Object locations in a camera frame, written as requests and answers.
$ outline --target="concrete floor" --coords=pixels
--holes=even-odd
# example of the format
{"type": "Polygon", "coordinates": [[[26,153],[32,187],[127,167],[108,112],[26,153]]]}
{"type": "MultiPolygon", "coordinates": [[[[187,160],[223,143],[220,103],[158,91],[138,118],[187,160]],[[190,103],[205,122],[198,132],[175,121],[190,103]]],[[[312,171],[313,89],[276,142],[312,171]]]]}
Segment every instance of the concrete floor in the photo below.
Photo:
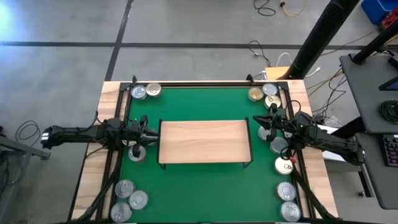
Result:
{"type": "MultiPolygon", "coordinates": [[[[123,42],[183,42],[300,45],[316,23],[327,0],[308,0],[301,15],[286,17],[279,1],[269,7],[277,14],[260,16],[248,0],[135,0],[123,42]]],[[[303,1],[286,0],[297,12],[303,1]]],[[[0,41],[114,42],[127,0],[0,0],[0,41]]],[[[358,5],[331,41],[342,45],[376,29],[358,5]]],[[[353,45],[366,45],[377,33],[353,45]]],[[[13,136],[28,119],[41,130],[53,124],[87,126],[100,97],[113,48],[102,47],[5,47],[0,46],[0,124],[13,136]]],[[[297,50],[274,49],[265,53],[276,65],[278,56],[297,50]]],[[[331,77],[339,69],[338,58],[355,52],[339,50],[320,57],[305,79],[307,86],[331,77]]],[[[279,65],[288,66],[283,56],[279,65]]],[[[236,80],[256,74],[266,66],[248,49],[144,49],[122,48],[112,80],[236,80]]],[[[347,94],[333,103],[328,116],[342,123],[356,118],[353,97],[347,94]]],[[[324,86],[310,97],[313,110],[322,107],[330,90],[324,86]]],[[[49,161],[32,159],[23,180],[12,222],[53,223],[65,221],[83,160],[84,144],[55,147],[49,161]]],[[[356,174],[332,173],[340,216],[347,220],[391,222],[397,211],[385,212],[368,199],[358,199],[356,174]]]]}

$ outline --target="black tube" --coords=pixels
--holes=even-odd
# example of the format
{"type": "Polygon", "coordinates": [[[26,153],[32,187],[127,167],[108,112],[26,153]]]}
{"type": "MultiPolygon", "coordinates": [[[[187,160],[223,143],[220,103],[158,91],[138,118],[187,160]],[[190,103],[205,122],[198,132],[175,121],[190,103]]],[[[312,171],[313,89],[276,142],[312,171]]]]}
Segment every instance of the black tube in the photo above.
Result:
{"type": "Polygon", "coordinates": [[[380,46],[385,44],[391,37],[396,35],[398,32],[398,21],[395,21],[387,29],[381,32],[375,39],[372,40],[364,49],[356,54],[352,60],[355,64],[362,64],[373,52],[375,52],[380,46]]]}
{"type": "Polygon", "coordinates": [[[359,0],[331,0],[289,70],[279,79],[304,79],[358,2],[359,0]]]}

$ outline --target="wooden board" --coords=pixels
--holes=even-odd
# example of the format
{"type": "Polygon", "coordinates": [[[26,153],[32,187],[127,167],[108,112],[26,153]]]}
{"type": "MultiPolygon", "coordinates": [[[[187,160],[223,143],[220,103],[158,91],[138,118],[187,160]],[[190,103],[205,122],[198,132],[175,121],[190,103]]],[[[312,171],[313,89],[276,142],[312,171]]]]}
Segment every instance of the wooden board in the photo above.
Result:
{"type": "MultiPolygon", "coordinates": [[[[297,100],[302,106],[302,111],[308,114],[312,114],[310,102],[308,100],[307,92],[305,90],[305,85],[303,80],[281,80],[287,82],[289,85],[289,92],[291,100],[297,100]]],[[[174,81],[154,81],[160,83],[173,83],[174,81]]],[[[203,83],[203,82],[248,82],[248,81],[185,81],[186,83],[203,83]]],[[[256,81],[258,83],[264,82],[276,82],[276,80],[268,81],[256,81]]],[[[114,116],[114,111],[116,109],[116,102],[118,100],[119,86],[121,82],[104,82],[101,98],[99,99],[98,113],[99,119],[112,118],[114,116]]],[[[124,112],[125,103],[123,103],[123,108],[121,113],[124,112]]],[[[299,105],[293,103],[293,110],[297,112],[299,110],[299,105]]],[[[306,147],[303,150],[303,157],[305,161],[305,167],[307,170],[308,181],[310,182],[310,188],[312,192],[317,196],[319,201],[325,206],[325,208],[334,216],[338,216],[337,208],[335,204],[335,199],[333,197],[333,192],[331,191],[328,173],[326,171],[325,162],[323,161],[322,152],[320,150],[312,149],[306,147]]],[[[101,153],[97,155],[96,160],[102,159],[105,161],[106,153],[101,153]]],[[[78,218],[82,211],[84,211],[88,205],[94,200],[96,194],[92,193],[92,190],[88,189],[99,189],[101,185],[102,173],[104,171],[104,164],[99,164],[95,162],[86,162],[83,168],[83,173],[81,176],[81,182],[78,189],[78,196],[76,198],[75,206],[72,213],[72,218],[78,218]]],[[[305,195],[302,190],[300,191],[300,199],[302,202],[303,216],[308,216],[308,208],[306,203],[305,195]]],[[[107,212],[103,213],[103,217],[107,217],[107,212]]]]}
{"type": "Polygon", "coordinates": [[[163,121],[159,163],[249,162],[248,126],[242,121],[163,121]]]}

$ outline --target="white cable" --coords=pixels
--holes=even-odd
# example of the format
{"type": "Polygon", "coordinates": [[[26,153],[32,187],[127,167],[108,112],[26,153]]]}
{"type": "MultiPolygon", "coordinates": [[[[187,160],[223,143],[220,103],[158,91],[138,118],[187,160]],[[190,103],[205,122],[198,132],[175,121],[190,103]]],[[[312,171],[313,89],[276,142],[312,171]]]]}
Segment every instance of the white cable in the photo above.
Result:
{"type": "Polygon", "coordinates": [[[313,73],[306,75],[305,78],[311,77],[313,74],[317,73],[319,70],[321,70],[321,67],[318,67],[317,69],[315,69],[315,71],[313,71],[313,73]]]}
{"type": "Polygon", "coordinates": [[[281,58],[283,55],[285,55],[285,54],[287,54],[287,55],[289,56],[289,61],[290,61],[290,63],[293,63],[293,62],[292,62],[292,59],[290,58],[290,54],[287,53],[287,52],[284,52],[284,53],[282,53],[282,54],[279,56],[278,61],[276,62],[276,66],[275,66],[275,67],[278,67],[280,58],[281,58]]]}

